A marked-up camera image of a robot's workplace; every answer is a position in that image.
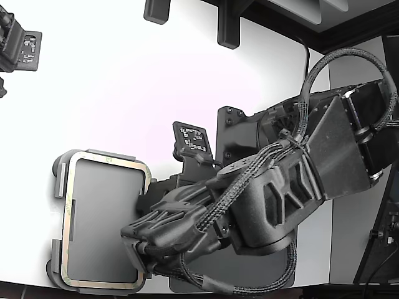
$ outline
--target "black frame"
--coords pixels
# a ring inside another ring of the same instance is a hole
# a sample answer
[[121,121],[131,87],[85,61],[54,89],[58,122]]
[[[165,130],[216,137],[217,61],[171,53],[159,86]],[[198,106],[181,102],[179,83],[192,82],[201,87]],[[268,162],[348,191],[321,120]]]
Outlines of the black frame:
[[[303,40],[311,49],[322,54],[399,31],[399,1],[393,1],[320,33],[255,0],[202,1],[219,7],[218,43],[230,49],[239,47],[240,17],[292,40]],[[164,24],[169,17],[169,4],[170,0],[147,0],[145,19]]]

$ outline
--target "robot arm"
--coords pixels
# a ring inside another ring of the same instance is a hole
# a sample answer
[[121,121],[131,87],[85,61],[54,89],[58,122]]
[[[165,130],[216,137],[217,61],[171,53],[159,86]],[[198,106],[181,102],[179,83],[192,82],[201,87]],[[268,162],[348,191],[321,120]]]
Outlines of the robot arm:
[[[311,95],[321,69],[345,55],[371,61],[384,80]],[[392,120],[397,100],[385,66],[348,48],[320,60],[298,97],[251,117],[220,109],[219,162],[204,129],[175,123],[174,157],[183,172],[152,183],[143,196],[151,207],[141,207],[143,217],[122,229],[130,260],[143,273],[208,292],[256,296],[283,287],[295,272],[295,228],[325,200],[372,187],[396,160],[397,136],[388,128],[399,125]],[[246,288],[188,269],[190,261],[229,245],[258,256],[288,247],[286,271],[271,285]]]

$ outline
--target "gray panel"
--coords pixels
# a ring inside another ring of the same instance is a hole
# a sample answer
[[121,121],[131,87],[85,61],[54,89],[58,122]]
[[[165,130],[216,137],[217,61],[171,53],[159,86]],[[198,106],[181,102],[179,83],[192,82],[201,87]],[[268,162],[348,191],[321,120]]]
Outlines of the gray panel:
[[137,219],[135,202],[142,186],[140,171],[83,159],[77,162],[68,261],[71,279],[114,283],[137,280],[120,229]]
[[[382,39],[360,44],[385,62]],[[330,64],[331,88],[382,78],[374,65],[357,57],[344,57]],[[352,283],[363,257],[387,184],[390,167],[372,189],[334,199],[330,283]]]

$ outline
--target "white tabletop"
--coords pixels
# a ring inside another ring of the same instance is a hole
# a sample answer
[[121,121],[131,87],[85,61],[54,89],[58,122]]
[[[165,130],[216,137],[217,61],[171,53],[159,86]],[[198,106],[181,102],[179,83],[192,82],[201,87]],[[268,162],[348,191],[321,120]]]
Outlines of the white tabletop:
[[[252,115],[300,90],[301,45],[242,20],[240,48],[221,47],[217,8],[199,0],[173,0],[164,26],[143,19],[145,0],[1,4],[43,40],[38,72],[1,75],[0,281],[52,286],[45,265],[61,238],[64,203],[51,172],[59,155],[136,156],[166,179],[181,171],[174,121],[206,128],[214,153],[218,108]],[[312,63],[320,57],[313,52]],[[315,90],[328,88],[326,70]],[[328,282],[331,213],[328,202],[300,225],[295,285]],[[167,286],[156,278],[142,291]]]

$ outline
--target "mounting bracket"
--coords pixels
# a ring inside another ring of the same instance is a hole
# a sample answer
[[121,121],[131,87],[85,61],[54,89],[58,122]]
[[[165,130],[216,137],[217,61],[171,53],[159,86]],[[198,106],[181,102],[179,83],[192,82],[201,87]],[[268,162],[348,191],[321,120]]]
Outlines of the mounting bracket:
[[[146,0],[144,19],[160,25],[169,19],[171,0]],[[220,0],[218,44],[229,49],[239,47],[240,17],[254,0]]]
[[144,19],[163,25],[169,19],[170,0],[146,0]]

